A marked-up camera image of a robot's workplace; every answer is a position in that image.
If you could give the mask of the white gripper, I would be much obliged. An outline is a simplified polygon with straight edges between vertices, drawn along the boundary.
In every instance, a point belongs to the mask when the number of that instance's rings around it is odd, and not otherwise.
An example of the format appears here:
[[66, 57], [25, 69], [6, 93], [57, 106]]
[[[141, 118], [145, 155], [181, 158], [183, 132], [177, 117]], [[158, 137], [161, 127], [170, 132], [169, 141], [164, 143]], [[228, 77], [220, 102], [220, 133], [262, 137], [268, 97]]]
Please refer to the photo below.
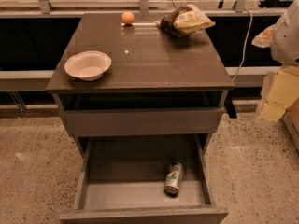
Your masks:
[[287, 109], [299, 98], [299, 0], [294, 0], [275, 25], [256, 35], [251, 44], [258, 48], [271, 46], [272, 59], [283, 65], [263, 80], [261, 101], [254, 123], [268, 129], [278, 123]]

